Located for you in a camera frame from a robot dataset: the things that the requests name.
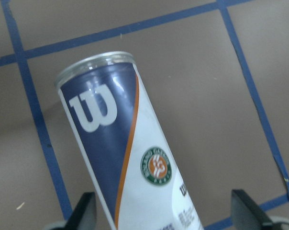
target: can rim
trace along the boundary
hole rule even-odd
[[[54,85],[58,90],[63,84],[77,75],[94,70],[98,67],[113,65],[121,62],[135,64],[133,55],[124,51],[106,52],[85,58],[63,69],[57,75]]]

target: blue tape line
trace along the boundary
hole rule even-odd
[[[6,55],[0,58],[0,66],[9,65],[16,62],[16,56],[14,54]]]
[[[6,24],[10,33],[11,42],[16,55],[16,61],[19,66],[23,85],[30,104],[32,116],[37,129],[38,137],[44,152],[52,181],[56,190],[56,194],[65,219],[68,219],[72,213],[71,204],[66,192],[64,181],[59,170],[59,166],[55,157],[54,150],[51,146],[50,137],[44,122],[44,117],[38,102],[37,94],[34,88],[30,69],[24,55],[22,42],[18,32],[16,21],[14,20],[10,7],[9,0],[1,0],[2,9],[6,19]]]
[[[245,78],[247,87],[249,89],[249,92],[251,94],[253,102],[256,106],[257,113],[258,113],[262,128],[264,130],[265,136],[267,138],[268,144],[270,146],[272,155],[274,157],[275,162],[277,163],[279,171],[281,172],[281,174],[284,178],[286,189],[287,189],[287,192],[289,195],[289,175],[288,175],[287,169],[285,167],[284,161],[282,159],[282,156],[280,154],[280,151],[278,149],[277,142],[275,140],[274,134],[272,132],[272,128],[271,128],[270,123],[268,121],[268,117],[266,115],[266,112],[265,112],[264,107],[262,105],[262,102],[260,100],[259,94],[257,92],[255,83],[253,81],[253,78],[252,78],[252,75],[250,72],[250,69],[248,67],[248,64],[247,64],[245,56],[244,56],[244,53],[243,53],[242,48],[240,46],[238,36],[236,34],[232,20],[230,18],[230,15],[228,13],[228,10],[227,10],[223,0],[217,0],[217,3],[219,5],[219,9],[220,9],[224,24],[226,26],[228,35],[229,35],[231,42],[234,46],[234,49],[236,51],[236,54],[237,54],[239,63],[241,65],[243,76]]]
[[[63,41],[63,42],[58,42],[58,43],[54,43],[51,45],[42,46],[39,48],[28,50],[25,53],[26,53],[27,58],[34,58],[34,57],[38,57],[41,55],[51,54],[54,52],[58,52],[58,51],[74,48],[77,46],[82,46],[82,45],[90,44],[93,42],[105,40],[108,38],[120,36],[121,34],[125,35],[125,34],[129,34],[132,32],[144,30],[147,28],[151,28],[154,26],[173,22],[176,20],[188,18],[188,17],[194,16],[194,15],[213,11],[216,9],[218,9],[218,5],[215,2],[209,3],[206,5],[197,6],[194,8],[187,9],[187,10],[182,10],[182,11],[178,11],[175,13],[170,13],[167,15],[155,17],[153,19],[148,19],[148,20],[144,20],[141,22],[120,26],[120,27],[106,30],[106,31],[102,31],[99,33],[89,34],[86,36],[73,38],[70,40]]]
[[[208,225],[204,229],[205,230],[222,230],[222,229],[229,228],[232,225],[233,225],[232,220],[230,217],[228,217],[218,222],[215,222],[211,225]]]
[[[281,195],[275,199],[269,200],[269,201],[261,204],[260,208],[264,212],[267,212],[267,211],[274,209],[280,205],[284,205],[287,202],[289,202],[289,197],[288,197],[288,194],[285,194],[285,195]]]

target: circular logo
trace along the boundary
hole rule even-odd
[[[171,179],[171,165],[166,153],[159,147],[150,148],[141,160],[144,177],[153,184],[166,184]]]

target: tennis ball can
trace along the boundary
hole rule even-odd
[[[202,230],[134,58],[81,60],[55,85],[112,230]]]

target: gray floor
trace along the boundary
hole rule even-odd
[[[94,191],[53,82],[68,65],[113,50],[134,55],[207,229],[230,226],[233,188],[267,204],[268,214],[289,218],[289,203],[277,200],[286,199],[286,188],[222,2],[0,1],[0,230],[42,229],[64,219],[42,146],[54,150],[72,208],[83,192]],[[224,2],[289,172],[289,0]],[[6,4],[16,25],[7,27]],[[8,28],[18,28],[24,53]],[[89,34],[87,42],[67,42]],[[22,58],[30,76],[18,68]],[[22,81],[30,78],[32,92]],[[35,93],[39,104],[32,113]],[[39,107],[51,143],[39,139]],[[100,204],[97,229],[110,229]]]

